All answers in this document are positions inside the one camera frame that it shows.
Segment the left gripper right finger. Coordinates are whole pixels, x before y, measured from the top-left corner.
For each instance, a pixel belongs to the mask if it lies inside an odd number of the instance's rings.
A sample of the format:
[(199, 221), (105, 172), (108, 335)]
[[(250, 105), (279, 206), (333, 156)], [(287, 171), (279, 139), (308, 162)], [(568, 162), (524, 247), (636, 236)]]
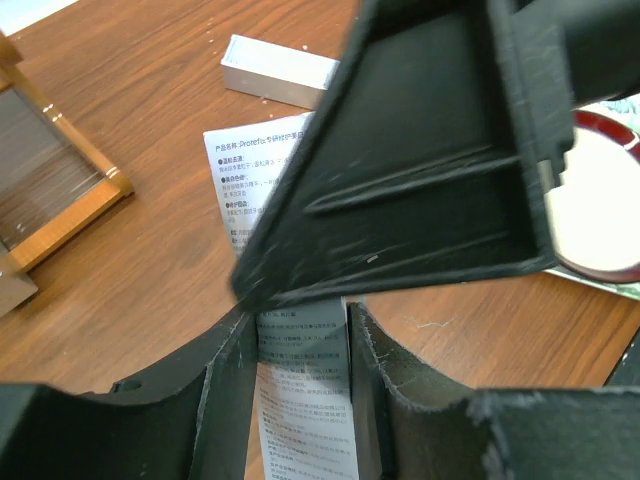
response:
[(361, 478), (638, 478), (638, 387), (473, 389), (348, 316)]

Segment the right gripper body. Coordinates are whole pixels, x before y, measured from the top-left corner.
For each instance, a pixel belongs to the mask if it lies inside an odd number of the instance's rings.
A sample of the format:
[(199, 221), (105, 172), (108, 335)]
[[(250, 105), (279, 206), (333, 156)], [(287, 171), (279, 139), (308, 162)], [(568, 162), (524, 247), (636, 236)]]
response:
[(574, 109), (639, 91), (639, 4), (490, 1), (487, 14), (508, 98), (552, 189), (574, 143)]

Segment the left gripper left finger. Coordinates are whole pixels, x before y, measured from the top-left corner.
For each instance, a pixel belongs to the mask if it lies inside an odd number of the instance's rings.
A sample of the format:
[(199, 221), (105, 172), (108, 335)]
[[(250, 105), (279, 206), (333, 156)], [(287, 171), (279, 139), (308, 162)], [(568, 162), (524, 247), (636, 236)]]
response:
[(241, 479), (256, 369), (255, 320), (233, 309), (107, 393), (4, 384), (1, 476)]

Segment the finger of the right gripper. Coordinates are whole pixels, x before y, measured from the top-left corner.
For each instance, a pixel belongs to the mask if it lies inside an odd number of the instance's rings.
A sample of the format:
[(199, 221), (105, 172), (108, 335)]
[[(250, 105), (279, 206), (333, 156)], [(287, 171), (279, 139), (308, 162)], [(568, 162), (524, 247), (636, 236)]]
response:
[(555, 253), (547, 1), (366, 1), (230, 283), (260, 312), (522, 276)]

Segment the silver toothpaste box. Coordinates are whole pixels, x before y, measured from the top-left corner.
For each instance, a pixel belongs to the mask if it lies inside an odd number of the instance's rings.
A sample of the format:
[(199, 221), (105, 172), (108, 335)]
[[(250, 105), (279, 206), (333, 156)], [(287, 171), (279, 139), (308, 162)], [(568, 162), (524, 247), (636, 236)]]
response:
[(339, 62), (234, 34), (220, 65), (229, 90), (313, 110)]
[[(310, 118), (304, 113), (204, 133), (235, 254), (244, 250)], [(259, 314), (256, 327), (266, 478), (358, 478), (344, 300)]]

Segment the black toothpaste box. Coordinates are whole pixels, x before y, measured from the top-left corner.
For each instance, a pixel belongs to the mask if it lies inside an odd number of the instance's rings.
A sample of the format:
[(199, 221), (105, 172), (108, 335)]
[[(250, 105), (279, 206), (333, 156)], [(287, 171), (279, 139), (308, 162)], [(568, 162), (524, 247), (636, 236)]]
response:
[(38, 287), (8, 254), (1, 254), (0, 315), (4, 316), (36, 294)]

